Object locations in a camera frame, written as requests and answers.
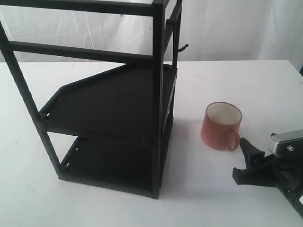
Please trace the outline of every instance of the metal frame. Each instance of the metal frame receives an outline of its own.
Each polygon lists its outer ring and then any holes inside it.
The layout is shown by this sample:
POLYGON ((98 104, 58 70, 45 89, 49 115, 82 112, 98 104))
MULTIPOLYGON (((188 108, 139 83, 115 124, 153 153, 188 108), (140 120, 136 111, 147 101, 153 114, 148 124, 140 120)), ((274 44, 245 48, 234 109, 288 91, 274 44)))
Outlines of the metal frame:
MULTIPOLYGON (((152 56, 90 50, 66 46, 55 46, 46 44, 34 44, 25 42, 9 41, 0 22, 0 49, 9 67, 12 77, 19 89, 24 103, 35 124, 39 136, 45 146, 46 152, 58 174, 59 179, 69 180, 79 183, 86 183, 96 186, 109 187, 104 183, 97 183, 88 179, 69 177, 64 174, 47 130, 43 124, 41 115, 34 103, 33 97, 26 84, 22 71, 13 51, 40 53, 48 55, 58 55, 64 57, 91 59, 98 61, 112 61, 120 63, 130 63, 153 66, 153 137, 152 137, 152 197, 158 198, 161 184, 160 176, 160 153, 161 138, 164 134, 166 119, 162 119, 162 92, 163 92, 163 56, 169 44, 172 33, 173 36, 173 70, 177 71, 179 33, 181 23, 182 0, 177 0, 174 10, 169 20, 165 24, 165 8, 169 0, 153 0, 152 4, 125 3, 112 1, 95 0, 0 0, 0 5, 33 7, 45 9, 64 9, 74 11, 88 11, 112 14, 129 14, 153 17, 153 50, 152 56)), ((169 116, 173 116, 174 108, 174 88, 169 104, 169 116)))

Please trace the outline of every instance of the red mug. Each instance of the red mug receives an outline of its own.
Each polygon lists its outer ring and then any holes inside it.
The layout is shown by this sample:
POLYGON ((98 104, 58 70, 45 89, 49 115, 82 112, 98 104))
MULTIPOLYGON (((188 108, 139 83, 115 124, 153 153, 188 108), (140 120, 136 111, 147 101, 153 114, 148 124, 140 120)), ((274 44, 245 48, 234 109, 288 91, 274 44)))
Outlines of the red mug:
POLYGON ((208 105, 201 128, 203 142, 216 150, 233 151, 240 144, 238 134, 242 121, 241 111, 226 102, 215 102, 208 105))

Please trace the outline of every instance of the white curtain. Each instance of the white curtain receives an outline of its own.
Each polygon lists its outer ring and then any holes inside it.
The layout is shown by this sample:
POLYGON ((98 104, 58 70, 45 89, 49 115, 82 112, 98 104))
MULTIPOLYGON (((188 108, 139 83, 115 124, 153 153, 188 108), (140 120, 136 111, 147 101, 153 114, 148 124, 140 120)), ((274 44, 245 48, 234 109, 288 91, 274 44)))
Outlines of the white curtain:
MULTIPOLYGON (((151 3, 152 0, 122 0, 151 3)), ((170 0, 168 18, 176 0, 170 0)), ((303 65, 303 0, 183 0, 180 61, 287 59, 303 65)), ((10 40, 152 53, 150 17, 0 7, 10 40)), ((170 61, 171 44, 165 60, 170 61)), ((82 61, 16 53, 19 61, 82 61)))

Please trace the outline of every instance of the black metal shelf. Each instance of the black metal shelf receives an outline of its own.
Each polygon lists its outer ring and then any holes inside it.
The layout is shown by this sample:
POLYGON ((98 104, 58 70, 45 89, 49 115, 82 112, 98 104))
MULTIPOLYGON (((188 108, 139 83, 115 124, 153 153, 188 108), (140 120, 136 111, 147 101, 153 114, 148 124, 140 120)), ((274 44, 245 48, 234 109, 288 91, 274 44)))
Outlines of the black metal shelf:
MULTIPOLYGON (((168 115, 175 79, 171 65, 164 65, 163 119, 168 115)), ((65 85, 40 114, 51 132, 151 145, 152 68, 125 65, 65 85)))
POLYGON ((150 16, 152 56, 8 40, 0 49, 59 179, 157 199, 173 125, 182 0, 0 0, 0 5, 150 16), (173 36, 172 65, 163 57, 173 36), (38 111, 14 51, 127 63, 61 87, 38 111), (78 136, 60 163, 48 131, 78 136))

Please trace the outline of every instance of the mug handle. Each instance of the mug handle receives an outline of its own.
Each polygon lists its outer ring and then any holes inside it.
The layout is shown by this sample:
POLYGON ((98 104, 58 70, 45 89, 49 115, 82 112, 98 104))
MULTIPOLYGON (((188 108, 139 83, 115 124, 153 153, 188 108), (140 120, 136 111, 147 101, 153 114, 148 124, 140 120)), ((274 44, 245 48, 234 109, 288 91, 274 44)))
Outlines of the mug handle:
POLYGON ((228 134, 229 134, 228 142, 232 143, 232 141, 230 141, 230 140, 231 140, 231 138, 234 138, 234 145, 233 145, 233 147, 230 147, 229 145, 227 145, 226 149, 228 149, 229 151, 234 151, 240 145, 240 136, 236 131, 229 131, 228 134))

